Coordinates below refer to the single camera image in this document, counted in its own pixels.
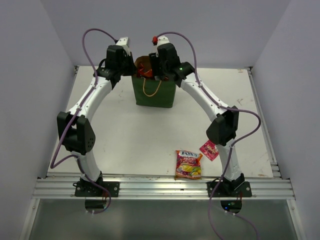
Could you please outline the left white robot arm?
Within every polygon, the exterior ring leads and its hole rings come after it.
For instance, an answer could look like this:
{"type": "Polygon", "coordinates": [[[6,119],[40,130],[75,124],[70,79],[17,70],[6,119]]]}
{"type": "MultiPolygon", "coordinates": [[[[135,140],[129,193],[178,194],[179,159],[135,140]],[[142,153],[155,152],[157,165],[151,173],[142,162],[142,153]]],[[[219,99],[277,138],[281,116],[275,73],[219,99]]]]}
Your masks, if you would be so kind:
{"type": "Polygon", "coordinates": [[[58,146],[64,146],[76,159],[81,178],[88,182],[86,190],[95,197],[103,193],[104,184],[99,181],[102,173],[93,153],[96,135],[91,121],[102,100],[121,77],[131,76],[135,71],[127,39],[121,38],[116,44],[108,46],[105,59],[95,69],[89,87],[78,102],[69,111],[61,111],[57,116],[58,146]]]}

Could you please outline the Fox's fruits candy bag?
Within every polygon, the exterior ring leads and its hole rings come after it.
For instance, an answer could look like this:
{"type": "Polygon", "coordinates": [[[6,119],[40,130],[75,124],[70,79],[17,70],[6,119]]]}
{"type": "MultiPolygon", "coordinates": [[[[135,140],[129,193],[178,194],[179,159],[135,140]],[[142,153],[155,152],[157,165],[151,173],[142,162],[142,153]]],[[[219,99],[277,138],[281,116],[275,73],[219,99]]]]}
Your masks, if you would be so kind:
{"type": "Polygon", "coordinates": [[[201,153],[186,150],[176,150],[175,177],[198,180],[202,177],[201,153]]]}

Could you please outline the green paper bag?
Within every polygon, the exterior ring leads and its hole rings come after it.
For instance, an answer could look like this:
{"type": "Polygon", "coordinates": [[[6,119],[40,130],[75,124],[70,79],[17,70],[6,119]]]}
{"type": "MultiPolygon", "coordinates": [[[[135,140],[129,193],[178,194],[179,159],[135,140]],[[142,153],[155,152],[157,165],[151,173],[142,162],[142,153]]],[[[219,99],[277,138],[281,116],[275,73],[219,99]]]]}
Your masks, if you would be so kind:
{"type": "MultiPolygon", "coordinates": [[[[138,57],[134,65],[139,62],[149,62],[148,56],[138,57]]],[[[172,108],[176,94],[176,84],[167,79],[137,77],[137,72],[131,77],[136,104],[154,108],[172,108]]]]}

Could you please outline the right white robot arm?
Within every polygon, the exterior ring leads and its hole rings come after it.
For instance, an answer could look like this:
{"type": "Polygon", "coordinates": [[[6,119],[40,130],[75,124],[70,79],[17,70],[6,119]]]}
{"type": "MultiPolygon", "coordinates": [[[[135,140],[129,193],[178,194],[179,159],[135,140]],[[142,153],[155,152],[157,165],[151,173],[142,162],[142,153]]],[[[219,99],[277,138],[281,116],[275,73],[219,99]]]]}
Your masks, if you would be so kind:
{"type": "Polygon", "coordinates": [[[206,135],[216,145],[223,168],[217,189],[227,196],[235,196],[245,181],[236,151],[232,149],[239,121],[237,107],[214,100],[215,95],[199,80],[195,68],[189,62],[180,61],[176,48],[166,36],[158,37],[153,44],[155,52],[149,54],[149,59],[155,79],[174,82],[205,111],[211,121],[206,135]]]}

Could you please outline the red Doritos bag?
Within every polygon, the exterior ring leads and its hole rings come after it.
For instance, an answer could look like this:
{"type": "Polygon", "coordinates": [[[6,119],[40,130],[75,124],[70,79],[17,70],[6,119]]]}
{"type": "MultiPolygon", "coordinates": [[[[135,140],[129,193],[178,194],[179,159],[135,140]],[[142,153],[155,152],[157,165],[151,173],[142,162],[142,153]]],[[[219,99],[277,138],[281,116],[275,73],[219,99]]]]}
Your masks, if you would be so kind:
{"type": "Polygon", "coordinates": [[[149,62],[141,61],[137,64],[137,77],[152,79],[154,77],[151,64],[149,62]]]}

